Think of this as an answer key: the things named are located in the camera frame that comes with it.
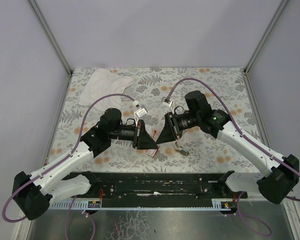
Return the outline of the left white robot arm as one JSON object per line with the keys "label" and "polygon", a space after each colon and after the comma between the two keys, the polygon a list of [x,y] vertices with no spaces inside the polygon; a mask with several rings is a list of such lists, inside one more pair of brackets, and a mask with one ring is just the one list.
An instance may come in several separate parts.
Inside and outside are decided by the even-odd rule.
{"label": "left white robot arm", "polygon": [[83,174],[73,179],[64,178],[80,164],[93,160],[106,151],[112,140],[130,141],[137,150],[157,150],[159,147],[146,131],[142,119],[133,124],[122,123],[122,113],[109,108],[97,124],[82,135],[76,145],[64,156],[44,167],[26,174],[21,171],[14,177],[13,200],[28,220],[35,220],[50,205],[72,197],[86,194],[92,186]]}

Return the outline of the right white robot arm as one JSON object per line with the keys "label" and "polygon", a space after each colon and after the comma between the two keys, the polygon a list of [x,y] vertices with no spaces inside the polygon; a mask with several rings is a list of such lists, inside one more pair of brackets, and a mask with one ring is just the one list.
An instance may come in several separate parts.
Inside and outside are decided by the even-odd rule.
{"label": "right white robot arm", "polygon": [[213,110],[206,96],[198,90],[185,95],[188,110],[182,114],[170,111],[164,115],[164,127],[157,144],[174,142],[185,130],[199,127],[204,133],[218,139],[249,160],[259,173],[231,172],[225,184],[233,192],[260,193],[273,204],[280,204],[299,182],[300,162],[292,154],[285,157],[235,127],[230,116],[221,109]]}

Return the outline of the red staple box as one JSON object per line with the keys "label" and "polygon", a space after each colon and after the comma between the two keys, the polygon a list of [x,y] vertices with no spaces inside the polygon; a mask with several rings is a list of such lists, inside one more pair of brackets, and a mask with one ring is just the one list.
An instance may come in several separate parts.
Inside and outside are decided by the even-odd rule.
{"label": "red staple box", "polygon": [[157,149],[149,149],[149,150],[147,150],[146,154],[148,156],[154,158],[159,149],[160,149],[160,147],[158,147]]}

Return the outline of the beige brown stapler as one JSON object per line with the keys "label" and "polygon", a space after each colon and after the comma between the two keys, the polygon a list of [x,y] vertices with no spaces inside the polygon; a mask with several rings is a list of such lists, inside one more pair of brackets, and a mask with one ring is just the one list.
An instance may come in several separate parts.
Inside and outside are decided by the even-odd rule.
{"label": "beige brown stapler", "polygon": [[188,156],[190,153],[188,150],[183,148],[177,141],[174,143],[175,151],[181,154],[182,156]]}

